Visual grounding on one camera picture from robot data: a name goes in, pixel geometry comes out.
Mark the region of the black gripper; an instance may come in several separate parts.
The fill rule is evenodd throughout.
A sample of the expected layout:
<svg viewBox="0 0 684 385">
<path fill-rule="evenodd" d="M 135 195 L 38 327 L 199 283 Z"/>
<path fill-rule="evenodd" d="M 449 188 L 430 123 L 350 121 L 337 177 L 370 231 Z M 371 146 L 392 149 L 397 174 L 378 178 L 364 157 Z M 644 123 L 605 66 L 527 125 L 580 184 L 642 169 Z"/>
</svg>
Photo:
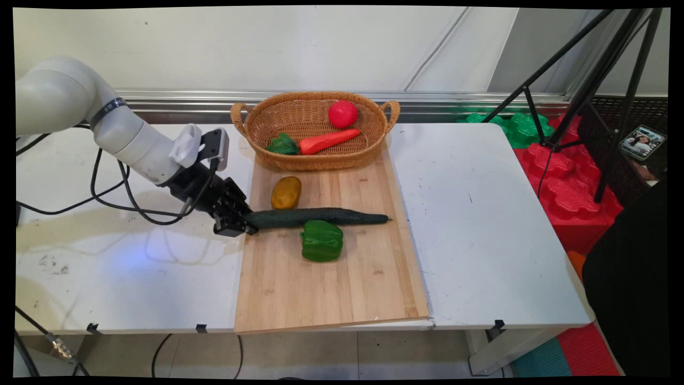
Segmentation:
<svg viewBox="0 0 684 385">
<path fill-rule="evenodd" d="M 247 221 L 252 210 L 246 195 L 232 178 L 222 180 L 216 175 L 218 160 L 209 166 L 195 163 L 181 168 L 168 181 L 159 185 L 169 188 L 173 197 L 183 202 L 181 214 L 200 211 L 213 216 L 213 234 L 236 238 L 241 234 L 254 235 L 259 229 Z"/>
</svg>

